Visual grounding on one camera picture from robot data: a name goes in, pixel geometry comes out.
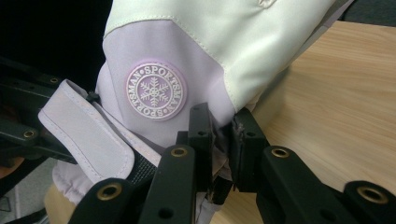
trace embossed logo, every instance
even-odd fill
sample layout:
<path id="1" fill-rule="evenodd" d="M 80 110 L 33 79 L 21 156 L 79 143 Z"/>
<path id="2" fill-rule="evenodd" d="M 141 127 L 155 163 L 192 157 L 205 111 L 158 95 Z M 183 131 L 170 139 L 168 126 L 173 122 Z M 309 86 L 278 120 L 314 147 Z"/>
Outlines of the embossed logo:
<path id="1" fill-rule="evenodd" d="M 127 93 L 134 110 L 155 120 L 172 118 L 186 98 L 184 81 L 164 63 L 143 63 L 129 75 Z"/>

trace snowflake emblem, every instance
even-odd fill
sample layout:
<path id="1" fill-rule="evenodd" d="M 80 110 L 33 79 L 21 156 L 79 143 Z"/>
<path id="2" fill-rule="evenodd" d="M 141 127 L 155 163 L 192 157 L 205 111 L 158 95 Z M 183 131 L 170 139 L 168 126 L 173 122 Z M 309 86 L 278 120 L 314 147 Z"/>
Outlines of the snowflake emblem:
<path id="1" fill-rule="evenodd" d="M 140 95 L 140 99 L 150 100 L 151 105 L 154 107 L 156 107 L 160 101 L 169 101 L 169 97 L 166 95 L 166 91 L 169 89 L 169 86 L 166 83 L 159 84 L 157 77 L 152 77 L 150 79 L 150 83 L 141 83 L 140 87 L 144 91 Z"/>
<path id="2" fill-rule="evenodd" d="M 164 63 L 138 65 L 127 79 L 127 96 L 132 108 L 149 119 L 172 118 L 186 99 L 181 78 L 176 69 Z"/>

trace wooden table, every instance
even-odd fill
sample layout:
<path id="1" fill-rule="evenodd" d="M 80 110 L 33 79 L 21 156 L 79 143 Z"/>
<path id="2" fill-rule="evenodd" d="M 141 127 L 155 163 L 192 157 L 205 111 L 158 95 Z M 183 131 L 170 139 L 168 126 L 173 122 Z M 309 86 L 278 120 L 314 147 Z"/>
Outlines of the wooden table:
<path id="1" fill-rule="evenodd" d="M 292 64 L 284 100 L 262 126 L 272 145 L 335 189 L 367 180 L 396 194 L 396 28 L 336 22 Z M 255 196 L 232 192 L 212 223 L 262 223 Z"/>

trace wood grain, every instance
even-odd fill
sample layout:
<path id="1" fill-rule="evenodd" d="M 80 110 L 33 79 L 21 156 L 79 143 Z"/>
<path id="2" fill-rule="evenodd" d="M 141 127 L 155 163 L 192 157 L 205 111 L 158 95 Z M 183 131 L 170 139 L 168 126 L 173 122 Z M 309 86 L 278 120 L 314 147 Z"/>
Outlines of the wood grain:
<path id="1" fill-rule="evenodd" d="M 396 194 L 396 28 L 336 22 L 292 64 L 283 108 L 262 127 L 324 184 Z M 262 223 L 255 195 L 232 192 L 212 223 Z"/>

